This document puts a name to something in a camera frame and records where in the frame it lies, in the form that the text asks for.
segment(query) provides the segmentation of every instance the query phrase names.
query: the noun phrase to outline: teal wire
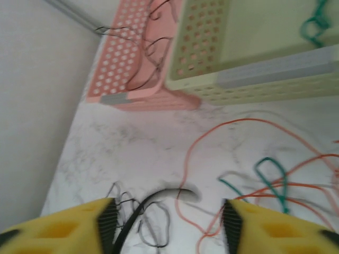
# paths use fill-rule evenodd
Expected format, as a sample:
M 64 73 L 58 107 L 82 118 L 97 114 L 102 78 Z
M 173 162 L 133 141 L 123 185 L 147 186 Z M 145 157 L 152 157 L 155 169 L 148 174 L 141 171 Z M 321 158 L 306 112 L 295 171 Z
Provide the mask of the teal wire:
M 232 184 L 230 184 L 229 182 L 221 179 L 220 177 L 217 178 L 217 180 L 219 182 L 222 182 L 223 184 L 225 184 L 226 186 L 228 186 L 229 188 L 231 188 L 233 191 L 235 191 L 239 196 L 244 196 L 243 193 L 241 193 L 241 191 L 239 191 L 236 187 L 234 187 Z
M 322 48 L 324 44 L 319 41 L 319 37 L 331 27 L 328 17 L 325 15 L 325 5 L 328 0 L 317 0 L 317 7 L 313 13 L 313 16 L 306 20 L 300 28 L 300 35 L 312 42 L 317 48 Z M 314 36 L 310 36 L 307 33 L 307 27 L 310 23 L 314 23 L 318 29 L 318 32 Z
M 283 184 L 283 189 L 282 189 L 282 195 L 280 195 L 275 188 L 271 185 L 270 181 L 268 181 L 266 179 L 266 177 L 259 171 L 259 166 L 266 162 L 266 161 L 270 161 L 271 163 L 273 163 L 277 169 L 280 171 L 281 175 L 282 175 L 282 184 Z M 256 172 L 256 174 L 259 176 L 259 178 L 265 183 L 265 185 L 273 192 L 273 194 L 278 198 L 278 200 L 280 201 L 280 204 L 282 206 L 282 212 L 283 213 L 289 213 L 289 209 L 287 208 L 286 205 L 286 196 L 287 196 L 287 174 L 286 174 L 286 170 L 284 169 L 284 167 L 277 162 L 275 159 L 271 158 L 271 157 L 265 157 L 263 159 L 261 159 L 259 162 L 257 162 L 254 165 L 254 171 Z

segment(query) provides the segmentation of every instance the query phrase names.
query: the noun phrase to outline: orange wire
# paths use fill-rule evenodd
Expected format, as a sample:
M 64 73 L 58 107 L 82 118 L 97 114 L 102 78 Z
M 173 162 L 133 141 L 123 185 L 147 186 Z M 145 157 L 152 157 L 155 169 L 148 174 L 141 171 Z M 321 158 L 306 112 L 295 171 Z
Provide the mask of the orange wire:
M 286 134 L 294 137 L 295 139 L 297 139 L 299 142 L 301 142 L 305 147 L 307 147 L 310 151 L 312 151 L 313 153 L 315 153 L 316 155 L 318 156 L 321 156 L 322 154 L 317 150 L 315 149 L 313 146 L 311 146 L 306 140 L 304 140 L 303 138 L 301 138 L 300 136 L 294 134 L 293 132 L 287 130 L 286 128 L 276 124 L 276 123 L 273 123 L 271 121 L 268 121 L 268 120 L 263 120 L 263 119 L 255 119 L 255 118 L 242 118 L 242 119 L 236 119 L 236 120 L 232 120 L 232 121 L 228 121 L 228 122 L 224 122 L 224 123 L 221 123 L 221 124 L 218 124 L 217 126 L 213 127 L 212 129 L 210 129 L 208 132 L 206 132 L 204 135 L 200 136 L 198 139 L 196 139 L 193 144 L 190 146 L 190 148 L 188 149 L 187 153 L 186 153 L 186 156 L 185 156 L 185 161 L 184 161 L 184 175 L 183 175 L 183 179 L 182 179 L 182 182 L 180 184 L 180 187 L 182 187 L 186 180 L 187 180 L 187 177 L 188 177 L 188 162 L 189 162 L 189 158 L 191 156 L 191 153 L 192 153 L 192 150 L 193 148 L 197 145 L 197 143 L 202 140 L 204 137 L 206 137 L 207 135 L 209 135 L 211 132 L 213 132 L 214 130 L 216 130 L 217 128 L 221 127 L 221 126 L 224 126 L 224 125 L 227 125 L 227 124 L 232 124 L 232 123 L 236 123 L 236 122 L 242 122 L 242 121 L 256 121 L 256 122 L 263 122 L 263 123 L 267 123 L 267 124 L 270 124 L 278 129 L 280 129 L 281 131 L 285 132 Z M 322 161 L 330 168 L 332 169 L 332 171 L 336 171 L 336 168 L 335 166 L 328 160 L 326 160 L 325 158 L 321 157 Z M 176 200 L 175 200 L 175 209 L 176 209 L 176 212 L 178 214 L 178 216 L 183 219 L 184 221 L 186 221 L 187 223 L 195 226 L 198 230 L 200 230 L 202 233 L 205 233 L 205 230 L 200 227 L 198 224 L 196 224 L 195 222 L 189 220 L 188 218 L 186 218 L 180 211 L 180 208 L 179 208 L 179 195 L 180 193 L 178 194 Z
M 305 160 L 305 161 L 303 161 L 303 162 L 297 164 L 297 165 L 296 165 L 295 167 L 293 167 L 290 171 L 286 172 L 286 175 L 292 174 L 293 172 L 295 172 L 296 170 L 298 170 L 299 168 L 305 166 L 306 164 L 308 164 L 308 163 L 310 163 L 310 162 L 313 162 L 313 161 L 315 161 L 315 160 L 317 160 L 317 159 L 321 159 L 321 158 L 325 158 L 325 157 L 339 157 L 339 155 L 337 155 L 337 154 L 335 154 L 335 153 L 329 153 L 329 154 L 325 154 L 325 155 L 319 155 L 319 156 L 316 156 L 316 157 L 312 157 L 312 158 L 310 158 L 310 159 L 308 159 L 308 160 Z M 272 184 L 276 184 L 276 183 L 280 182 L 281 180 L 282 180 L 282 177 L 279 178 L 279 179 L 277 179 L 277 180 L 275 180 L 275 181 L 273 181 Z M 268 189 L 267 187 L 262 188 L 262 189 L 258 189 L 258 190 L 256 190 L 255 192 L 252 192 L 251 194 L 261 193 L 261 192 L 263 192 L 263 191 L 265 191 L 265 190 L 267 190 L 267 189 Z
M 260 194 L 260 195 L 251 195 L 251 194 L 248 194 L 248 195 L 244 195 L 244 196 L 241 196 L 241 197 L 237 197 L 236 199 L 243 199 L 243 198 L 247 198 L 247 197 L 275 197 L 275 195 L 272 195 L 272 194 Z M 297 201 L 297 200 L 294 200 L 293 198 L 289 198 L 287 197 L 286 198 L 287 201 L 290 201 L 290 202 L 293 202 L 293 203 L 296 203 L 298 205 L 301 205 L 307 209 L 309 209 L 310 211 L 312 211 L 314 214 L 316 214 L 331 230 L 334 231 L 334 228 L 332 227 L 332 225 L 328 222 L 328 220 L 323 217 L 317 210 L 313 209 L 312 207 L 300 202 L 300 201 Z
M 244 199 L 244 198 L 247 198 L 247 197 L 274 197 L 276 198 L 276 196 L 272 195 L 272 194 L 261 194 L 261 195 L 251 195 L 251 194 L 248 194 L 248 195 L 244 195 L 244 196 L 240 196 L 240 197 L 237 197 L 236 199 Z M 300 202 L 300 201 L 297 201 L 293 198 L 289 198 L 287 197 L 286 198 L 287 201 L 289 202 L 293 202 L 293 203 L 296 203 L 298 205 L 301 205 L 307 209 L 309 209 L 310 211 L 312 211 L 314 214 L 316 214 L 331 230 L 334 231 L 332 225 L 329 223 L 329 221 L 323 217 L 317 210 L 313 209 L 312 207 Z M 204 235 L 198 240 L 197 242 L 197 245 L 196 245 L 196 252 L 197 254 L 200 254 L 200 245 L 201 245 L 201 242 L 204 238 L 206 237 L 214 237 L 216 236 L 220 230 L 221 230 L 221 226 L 219 226 L 219 228 L 216 230 L 215 233 L 212 233 L 212 234 L 209 234 L 209 231 L 211 230 L 211 228 L 213 227 L 214 223 L 216 222 L 217 218 L 219 217 L 219 214 L 221 213 L 221 210 L 219 210 L 219 212 L 217 213 L 217 215 L 213 218 L 212 222 L 210 223 L 210 225 L 208 226 L 207 228 L 207 231 L 206 233 L 204 233 Z
M 318 189 L 318 190 L 322 191 L 325 194 L 325 196 L 327 197 L 327 200 L 330 203 L 330 205 L 333 208 L 333 210 L 339 215 L 339 207 L 337 206 L 337 204 L 336 204 L 335 200 L 333 199 L 332 195 L 330 194 L 330 192 L 325 190 L 324 188 L 321 188 L 319 186 L 312 185 L 312 184 L 301 184 L 301 183 L 287 183 L 287 185 L 289 185 L 289 186 L 314 188 L 314 189 Z M 274 187 L 281 187 L 281 186 L 283 186 L 283 184 L 274 184 L 273 186 Z

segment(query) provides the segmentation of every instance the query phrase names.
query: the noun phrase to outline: green plastic basket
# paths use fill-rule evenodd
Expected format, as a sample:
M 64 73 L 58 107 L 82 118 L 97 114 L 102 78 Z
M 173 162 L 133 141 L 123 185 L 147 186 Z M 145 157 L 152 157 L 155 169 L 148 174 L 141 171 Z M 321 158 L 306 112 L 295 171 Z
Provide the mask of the green plastic basket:
M 309 0 L 186 0 L 166 77 L 215 105 L 339 94 L 339 1 L 315 49 L 300 36 Z

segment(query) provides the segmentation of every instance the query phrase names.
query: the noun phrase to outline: white wall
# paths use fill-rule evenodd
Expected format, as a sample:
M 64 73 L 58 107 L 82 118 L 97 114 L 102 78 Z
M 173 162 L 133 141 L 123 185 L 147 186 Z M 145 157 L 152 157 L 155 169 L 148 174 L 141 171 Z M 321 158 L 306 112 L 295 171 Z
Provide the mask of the white wall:
M 98 43 L 43 0 L 0 1 L 0 231 L 39 216 Z

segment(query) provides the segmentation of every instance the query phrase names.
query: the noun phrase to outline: black wire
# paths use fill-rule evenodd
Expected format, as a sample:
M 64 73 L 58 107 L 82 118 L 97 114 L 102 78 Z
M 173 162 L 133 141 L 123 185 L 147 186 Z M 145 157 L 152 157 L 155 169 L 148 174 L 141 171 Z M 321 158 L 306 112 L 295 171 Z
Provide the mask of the black wire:
M 154 201 L 149 203 L 149 205 L 145 208 L 145 210 L 150 207 L 152 204 L 156 204 L 161 210 L 164 211 L 165 215 L 166 215 L 166 242 L 165 244 L 151 244 L 148 241 L 146 241 L 146 239 L 144 238 L 144 235 L 142 234 L 142 220 L 140 220 L 139 222 L 139 226 L 138 226 L 138 230 L 137 232 L 139 233 L 140 239 L 142 240 L 142 242 L 150 247 L 154 247 L 154 248 L 165 248 L 169 242 L 170 242 L 170 224 L 171 224 L 171 217 L 170 217 L 170 213 L 169 211 L 163 206 L 162 203 L 160 203 L 159 201 Z
M 147 5 L 147 10 L 148 10 L 148 17 L 145 21 L 145 25 L 143 27 L 143 30 L 142 30 L 142 33 L 138 33 L 135 29 L 133 29 L 132 27 L 130 26 L 122 26 L 122 27 L 118 27 L 118 28 L 110 28 L 110 27 L 107 27 L 107 26 L 101 26 L 97 29 L 95 29 L 94 32 L 100 34 L 100 35 L 108 35 L 108 36 L 114 36 L 114 37 L 118 37 L 118 38 L 121 38 L 121 39 L 125 39 L 125 40 L 128 40 L 128 41 L 132 41 L 134 44 L 136 44 L 138 47 L 139 47 L 139 63 L 138 63 L 138 67 L 136 69 L 136 71 L 133 73 L 133 75 L 128 79 L 128 81 L 125 83 L 125 86 L 126 86 L 126 90 L 128 91 L 133 91 L 133 90 L 137 90 L 137 89 L 140 89 L 142 87 L 144 87 L 153 77 L 154 75 L 156 75 L 156 80 L 159 81 L 160 80 L 160 74 L 161 74 L 161 71 L 162 71 L 162 67 L 164 65 L 164 61 L 166 59 L 166 56 L 168 54 L 168 50 L 170 48 L 170 45 L 171 45 L 171 42 L 172 42 L 172 38 L 170 37 L 161 37 L 155 41 L 150 41 L 150 40 L 147 40 L 146 39 L 146 30 L 147 30 L 147 25 L 148 25 L 148 22 L 149 20 L 158 20 L 160 19 L 161 17 L 161 12 L 158 12 L 158 15 L 156 18 L 153 18 L 152 15 L 158 10 L 160 9 L 164 4 L 166 3 L 169 3 L 170 7 L 171 7 L 171 13 L 172 13 L 172 17 L 173 17 L 173 20 L 174 22 L 177 22 L 177 15 L 176 15 L 176 10 L 175 10 L 175 4 L 172 2 L 173 0 L 165 0 L 164 2 L 162 2 L 160 5 L 158 5 L 154 10 L 150 10 L 151 8 L 151 5 L 152 3 L 154 2 L 154 0 L 150 0 L 148 5 Z M 122 37 L 118 34 L 107 34 L 105 32 L 101 32 L 103 29 L 105 29 L 105 32 L 107 30 L 122 30 L 122 29 L 128 29 L 128 30 L 131 30 L 131 31 L 134 31 L 134 33 L 136 35 L 139 35 L 141 36 L 141 44 L 138 43 L 136 40 L 134 39 L 131 39 L 131 38 L 125 38 L 125 37 Z M 164 53 L 163 53 L 163 56 L 160 58 L 159 62 L 155 61 L 152 57 L 150 57 L 151 55 L 153 55 L 155 52 L 156 52 L 156 43 L 160 40 L 164 40 L 164 39 L 168 39 L 169 42 L 168 44 L 166 45 L 166 48 L 164 50 Z M 144 41 L 147 41 L 147 42 L 150 42 L 150 44 L 143 48 L 143 42 Z M 149 48 L 153 46 L 153 51 L 151 53 L 149 53 Z M 142 67 L 142 53 L 144 52 L 144 55 L 145 57 L 147 58 L 148 61 L 150 61 L 154 66 L 155 66 L 155 70 L 150 74 L 150 76 L 148 77 L 148 79 L 146 79 L 146 81 L 144 81 L 141 85 L 137 86 L 137 87 L 134 87 L 134 88 L 129 88 L 129 84 L 130 82 L 139 74 L 140 70 L 141 70 L 141 67 Z
M 125 224 L 126 224 L 126 222 L 127 222 L 127 220 L 128 220 L 128 218 L 126 217 L 126 213 L 125 213 L 125 210 L 124 210 L 122 204 L 131 202 L 131 209 L 132 209 L 132 213 L 133 213 L 133 212 L 136 210 L 135 203 L 137 203 L 138 205 L 140 205 L 140 202 L 139 202 L 136 198 L 134 198 L 134 197 L 132 196 L 132 194 L 131 194 L 130 192 L 128 192 L 128 191 L 125 191 L 125 192 L 121 193 L 121 187 L 120 187 L 120 185 L 119 185 L 118 182 L 114 182 L 114 183 L 111 185 L 111 187 L 110 187 L 110 189 L 109 189 L 109 191 L 108 191 L 106 197 L 108 197 L 108 196 L 111 194 L 111 192 L 113 191 L 113 189 L 114 189 L 115 187 L 116 187 L 116 189 L 117 189 L 117 194 L 116 194 L 116 197 L 115 197 L 115 198 L 116 198 L 117 201 L 118 201 L 118 202 L 117 202 L 117 206 L 119 207 L 118 221 L 119 221 L 119 219 L 120 219 L 120 221 L 121 221 L 121 223 L 118 223 L 118 224 L 117 224 L 117 228 L 122 228 L 122 227 L 125 226 Z M 123 197 L 126 196 L 126 195 L 128 196 L 128 199 L 122 200 Z M 157 206 L 165 213 L 165 215 L 166 215 L 166 221 L 167 221 L 167 223 L 166 223 L 166 238 L 165 238 L 165 239 L 166 239 L 166 242 L 165 242 L 165 244 L 160 244 L 160 243 L 158 242 L 157 234 L 155 233 L 155 230 L 153 229 L 152 225 L 151 225 L 150 222 L 149 222 L 148 217 L 147 217 L 146 214 L 145 214 L 146 209 L 148 209 L 148 208 L 149 208 L 151 205 L 153 205 L 153 204 L 156 204 L 156 205 L 157 205 Z M 164 204 L 162 204 L 162 203 L 159 202 L 159 201 L 154 201 L 154 202 L 149 203 L 146 207 L 144 207 L 144 208 L 142 209 L 142 212 L 140 213 L 140 215 L 144 215 L 144 217 L 139 221 L 137 233 L 139 234 L 139 237 L 140 237 L 141 241 L 142 241 L 144 244 L 146 244 L 146 245 L 148 245 L 148 246 L 150 246 L 150 247 L 157 248 L 157 253 L 159 253 L 159 249 L 160 249 L 160 248 L 166 247 L 166 246 L 168 245 L 169 241 L 170 241 L 170 237 L 169 237 L 169 234 L 170 234 L 170 223 L 171 223 L 170 213 L 169 213 L 168 209 L 165 207 Z M 151 244 L 151 243 L 149 243 L 149 242 L 145 239 L 145 237 L 144 237 L 144 235 L 143 235 L 143 233 L 142 233 L 142 225 L 143 225 L 143 224 L 146 225 L 146 227 L 147 227 L 148 231 L 150 232 L 150 235 L 152 236 L 152 238 L 153 238 L 155 244 Z

